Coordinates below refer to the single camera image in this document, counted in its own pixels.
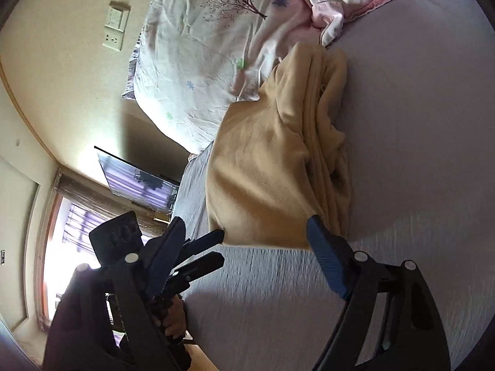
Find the person's left hand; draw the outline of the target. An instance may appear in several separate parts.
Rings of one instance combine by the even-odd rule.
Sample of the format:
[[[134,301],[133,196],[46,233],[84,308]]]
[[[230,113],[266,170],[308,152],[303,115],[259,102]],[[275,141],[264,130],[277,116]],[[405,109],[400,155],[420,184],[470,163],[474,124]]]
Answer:
[[[182,339],[187,330],[185,304],[180,295],[159,301],[155,307],[155,325],[167,338]]]

